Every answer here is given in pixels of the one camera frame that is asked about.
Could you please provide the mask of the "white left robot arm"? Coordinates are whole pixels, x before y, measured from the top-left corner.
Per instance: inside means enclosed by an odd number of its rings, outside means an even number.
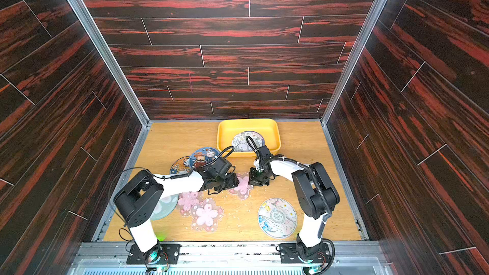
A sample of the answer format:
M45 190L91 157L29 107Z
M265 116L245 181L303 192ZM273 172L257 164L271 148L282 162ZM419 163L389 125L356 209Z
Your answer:
M115 195L113 202L140 252L149 255L159 251L150 217L162 197L205 190L218 194L238 185L234 166L220 157L185 174L157 176L142 169Z

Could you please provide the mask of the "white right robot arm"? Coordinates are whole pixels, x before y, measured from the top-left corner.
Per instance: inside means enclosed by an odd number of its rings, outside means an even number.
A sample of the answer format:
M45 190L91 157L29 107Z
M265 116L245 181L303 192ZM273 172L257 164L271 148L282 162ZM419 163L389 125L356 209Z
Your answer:
M255 153L257 158L249 172L249 184L268 186L278 176L290 180L305 214L297 242L309 250L317 248L322 242L325 223L340 202L325 168L319 162L303 164L280 154L273 155L267 146L256 149Z

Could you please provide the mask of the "yellow plastic storage tray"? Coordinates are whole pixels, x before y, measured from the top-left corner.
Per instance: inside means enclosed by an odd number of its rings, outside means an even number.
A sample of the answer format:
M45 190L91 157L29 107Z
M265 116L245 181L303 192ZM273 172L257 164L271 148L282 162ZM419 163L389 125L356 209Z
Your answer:
M276 154L281 148L281 138L278 124L270 118L252 118L224 120L219 123L217 132L217 148L222 151L228 146L235 146L233 157L254 157L255 152L239 152L237 145L232 144L232 140L242 132L253 131L260 134L264 139L264 145L268 147L272 154Z

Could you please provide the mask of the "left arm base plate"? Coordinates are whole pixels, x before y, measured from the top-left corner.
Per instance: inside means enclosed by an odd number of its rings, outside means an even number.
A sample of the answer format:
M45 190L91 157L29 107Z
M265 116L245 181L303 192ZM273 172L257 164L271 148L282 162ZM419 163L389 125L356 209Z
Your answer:
M133 244L126 264L128 265L175 265L178 263L181 244L159 243L147 252L142 252L137 244Z

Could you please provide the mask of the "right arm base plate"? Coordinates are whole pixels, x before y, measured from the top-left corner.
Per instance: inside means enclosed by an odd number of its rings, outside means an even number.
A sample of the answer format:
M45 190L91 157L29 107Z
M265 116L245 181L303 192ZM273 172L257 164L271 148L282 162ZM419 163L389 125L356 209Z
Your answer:
M327 264L331 260L331 251L324 241L313 247L307 247L302 242L280 243L276 251L283 264Z

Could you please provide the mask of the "white floral round coaster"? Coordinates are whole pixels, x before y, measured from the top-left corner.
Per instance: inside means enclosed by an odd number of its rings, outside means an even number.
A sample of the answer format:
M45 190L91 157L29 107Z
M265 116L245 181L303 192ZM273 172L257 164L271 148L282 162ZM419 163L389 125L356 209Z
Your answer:
M241 132L233 137L231 145L236 152L253 152L254 149L248 144L247 137L251 137L255 146L260 148L265 145L264 137L255 131Z

